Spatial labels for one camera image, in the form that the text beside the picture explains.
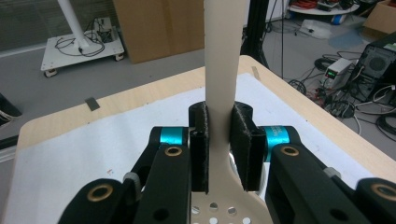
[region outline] blue object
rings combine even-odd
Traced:
[[[267,135],[268,156],[265,161],[271,160],[271,153],[274,146],[282,143],[290,143],[288,131],[283,126],[262,127]]]
[[[182,127],[163,127],[161,129],[161,144],[181,145],[183,143]]]

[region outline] table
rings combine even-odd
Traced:
[[[359,162],[366,170],[368,170],[369,172],[371,172],[376,176],[380,176],[382,178],[395,181],[396,179],[395,174],[392,172],[396,167],[395,161],[393,161],[391,158],[383,154],[380,150],[373,147],[365,140],[361,139],[357,134],[350,131],[346,126],[344,126],[344,124],[342,124],[337,119],[327,114],[320,107],[309,101],[299,92],[297,92],[295,89],[289,86],[286,82],[281,80],[279,77],[275,76],[272,72],[264,68],[262,65],[260,65],[250,57],[241,56],[238,74],[243,74],[243,73],[253,74],[254,77],[258,79],[266,87],[266,89],[272,91],[274,95],[280,98],[283,102],[287,103],[288,106],[290,106],[295,112],[298,112],[298,114],[304,118],[304,122],[307,121],[310,124],[312,124],[317,130],[320,130],[324,135],[326,135],[326,137],[328,137],[331,141],[333,141],[338,147],[343,149],[346,152],[346,154],[348,154],[355,161]],[[36,158],[42,156],[41,153],[37,153],[37,152],[42,152],[43,148],[36,147],[35,149],[29,149],[33,147],[33,145],[40,144],[46,140],[51,141],[52,140],[51,138],[72,131],[78,127],[86,126],[88,123],[96,121],[98,119],[119,114],[122,112],[126,112],[134,108],[138,109],[138,107],[142,105],[153,103],[156,100],[164,99],[166,97],[176,95],[180,92],[197,89],[203,87],[204,85],[205,85],[205,69],[199,68],[192,70],[190,72],[176,75],[174,77],[169,77],[164,80],[153,82],[132,90],[123,91],[105,97],[103,99],[99,99],[98,102],[101,108],[92,112],[86,105],[79,105],[58,113],[48,115],[46,117],[32,120],[26,125],[24,125],[21,129],[20,141],[18,143],[18,149],[17,149],[16,164],[22,164],[22,165],[16,167],[16,170],[19,170],[20,172],[22,171],[24,174],[26,174],[25,172],[26,167],[31,167],[31,170],[33,170],[34,166],[37,167],[42,166],[41,164],[43,164],[43,162],[40,162],[39,164],[36,163],[33,166],[26,165],[26,164],[30,164],[30,161],[33,161],[33,157]],[[87,143],[88,139],[84,138],[83,142],[91,146],[89,143]],[[29,157],[26,156],[23,157],[22,155],[26,155],[26,152],[29,152],[24,150],[33,150],[34,153],[30,153]],[[53,150],[51,150],[50,152],[52,152],[51,155],[55,155],[56,158],[62,157],[62,156],[57,156],[58,155],[57,153],[60,153],[61,151],[53,153]],[[63,154],[64,154],[64,159],[66,161],[72,158],[70,152]],[[125,156],[123,153],[115,153],[115,154],[113,153],[113,155],[116,155],[117,157]],[[80,162],[85,164],[86,159],[87,157],[82,156],[81,158],[74,158],[73,160],[79,160]],[[55,161],[56,160],[54,161],[45,160],[45,162],[47,162],[48,164],[52,164],[51,167],[59,166],[59,163]],[[66,166],[67,166],[65,167],[66,169],[72,170],[73,174],[75,173],[74,172],[75,167],[73,165],[69,165],[67,163]],[[85,165],[84,168],[86,169],[84,170],[85,171],[84,173],[86,174],[92,173],[93,172],[92,169],[95,169],[90,165]],[[69,186],[59,184],[57,181],[52,181],[47,186],[50,186],[51,189],[53,188],[56,189],[61,188],[61,189],[57,189],[56,192],[43,191],[43,189],[46,188],[45,187],[41,188],[42,186],[41,183],[43,183],[45,179],[48,179],[48,175],[50,175],[48,171],[52,172],[53,174],[56,174],[60,178],[66,178],[69,175],[65,175],[65,174],[70,174],[63,172],[58,173],[59,171],[53,172],[53,170],[46,170],[45,173],[43,172],[41,172],[41,174],[32,173],[26,176],[28,178],[25,177],[19,178],[19,181],[17,181],[18,184],[16,184],[14,186],[15,189],[13,189],[14,191],[13,195],[18,197],[13,197],[13,200],[11,201],[13,202],[12,207],[21,208],[21,200],[17,200],[16,198],[23,197],[24,195],[23,193],[26,191],[25,186],[35,186],[37,191],[40,191],[41,193],[45,193],[40,196],[40,192],[38,192],[37,194],[35,194],[36,198],[37,197],[50,198],[51,200],[57,200],[57,203],[59,203],[59,201],[61,201],[62,197],[64,196],[64,192],[70,191],[70,188]],[[19,190],[21,194],[17,195],[16,193],[17,191],[15,190]],[[43,209],[43,207],[40,207],[40,211],[46,211],[46,212],[49,211],[49,213],[51,209],[53,210],[54,208],[45,207]],[[24,208],[21,210],[28,212],[28,210],[30,209]],[[35,209],[33,209],[33,211],[29,211],[29,214],[30,215],[27,215],[26,213],[25,217],[31,217],[32,214],[37,215],[41,213],[38,212],[38,210],[36,211]],[[13,223],[11,220],[13,220],[12,217],[7,218],[7,221],[9,221],[9,223]],[[31,220],[32,223],[35,223],[35,221],[36,223],[53,222],[53,221],[46,222],[45,220],[43,221],[41,218],[38,217],[36,217],[35,220]]]
[[[394,172],[396,161],[362,139],[260,63],[248,56],[241,56],[238,74],[243,73],[254,74],[255,78],[265,87],[328,136],[330,140],[373,175],[396,182],[396,173]],[[87,122],[138,108],[204,85],[205,69],[202,67],[99,99],[100,110],[91,112],[86,105],[78,105],[31,120],[21,128],[17,150],[24,150],[29,146],[76,129]]]

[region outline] gray floor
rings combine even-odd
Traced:
[[[337,36],[347,36],[350,32],[357,34],[359,29],[356,27],[360,24],[355,19],[341,26],[333,26],[332,40]],[[287,25],[291,26],[293,22],[288,21]],[[314,60],[322,54],[334,54],[338,50],[363,52],[364,47],[361,39],[346,46],[338,43],[335,47],[331,40],[294,33],[284,34],[283,76],[286,80],[301,77],[304,72],[314,67]],[[263,49],[270,69],[280,75],[281,34],[269,33]],[[39,70],[43,54],[44,50],[40,49],[0,58],[0,92],[23,113],[21,118],[0,129],[0,139],[18,134],[21,126],[31,119],[83,104],[89,97],[101,98],[204,65],[204,51],[197,50],[140,64],[131,64],[129,59],[114,62],[112,58],[104,58],[59,69],[56,77],[45,78]],[[361,114],[357,116],[375,120],[375,117]],[[345,119],[343,122],[352,130],[358,130],[354,119]],[[396,160],[394,142],[380,133],[373,124],[361,121],[361,136]],[[1,165],[0,177],[2,180],[7,179],[12,162]]]

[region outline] white wheeled base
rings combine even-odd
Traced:
[[[102,52],[94,55],[92,57],[86,57],[80,55],[78,51],[78,47],[74,46],[73,44],[69,45],[68,47],[62,49],[63,52],[71,55],[77,56],[70,56],[61,53],[58,49],[55,48],[58,40],[66,40],[66,39],[73,39],[74,35],[62,35],[48,39],[46,51],[44,53],[43,63],[41,64],[41,71],[44,72],[45,77],[53,77],[57,74],[57,68],[64,67],[67,65],[75,64],[75,63],[84,63],[87,61],[104,58],[108,56],[114,56],[116,61],[120,61],[123,59],[123,52],[124,48],[121,44],[120,37],[117,32],[114,32],[114,41],[109,43],[104,43],[105,48]],[[90,53],[98,50],[100,45],[92,43],[90,40],[90,46],[87,49],[83,49],[83,52]]]

